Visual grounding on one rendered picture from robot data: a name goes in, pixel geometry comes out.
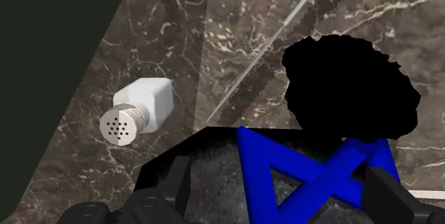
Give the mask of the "blue cross-braced frame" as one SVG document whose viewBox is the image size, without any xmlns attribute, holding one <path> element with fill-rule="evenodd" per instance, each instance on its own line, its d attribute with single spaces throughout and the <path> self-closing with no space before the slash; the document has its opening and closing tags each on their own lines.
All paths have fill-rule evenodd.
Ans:
<svg viewBox="0 0 445 224">
<path fill-rule="evenodd" d="M 359 208 L 363 185 L 351 174 L 361 163 L 399 179 L 385 138 L 375 143 L 348 138 L 323 163 L 245 127 L 237 129 L 237 145 L 250 224 L 306 224 L 330 197 Z M 281 205 L 272 170 L 301 182 Z"/>
</svg>

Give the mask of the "white salt shaker silver cap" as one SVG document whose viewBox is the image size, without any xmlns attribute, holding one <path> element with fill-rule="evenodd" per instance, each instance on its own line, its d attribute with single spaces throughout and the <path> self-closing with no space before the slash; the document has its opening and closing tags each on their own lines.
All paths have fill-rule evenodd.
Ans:
<svg viewBox="0 0 445 224">
<path fill-rule="evenodd" d="M 173 109 L 169 78 L 139 78 L 114 94 L 113 106 L 100 119 L 100 132 L 109 143 L 126 146 L 142 133 L 157 131 Z"/>
</svg>

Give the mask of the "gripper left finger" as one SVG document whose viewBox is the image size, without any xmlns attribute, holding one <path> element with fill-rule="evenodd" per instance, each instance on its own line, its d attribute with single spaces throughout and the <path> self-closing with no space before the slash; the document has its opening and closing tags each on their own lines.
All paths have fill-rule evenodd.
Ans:
<svg viewBox="0 0 445 224">
<path fill-rule="evenodd" d="M 56 224 L 190 224 L 185 219 L 189 197 L 190 158 L 178 156 L 161 186 L 137 190 L 120 209 L 111 212 L 105 203 L 77 203 Z"/>
</svg>

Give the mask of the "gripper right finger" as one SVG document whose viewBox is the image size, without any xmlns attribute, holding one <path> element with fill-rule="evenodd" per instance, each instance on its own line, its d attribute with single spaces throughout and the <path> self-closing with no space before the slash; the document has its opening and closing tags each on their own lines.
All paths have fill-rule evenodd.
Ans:
<svg viewBox="0 0 445 224">
<path fill-rule="evenodd" d="M 421 203 L 380 167 L 365 173 L 361 206 L 374 224 L 445 224 L 445 209 Z"/>
</svg>

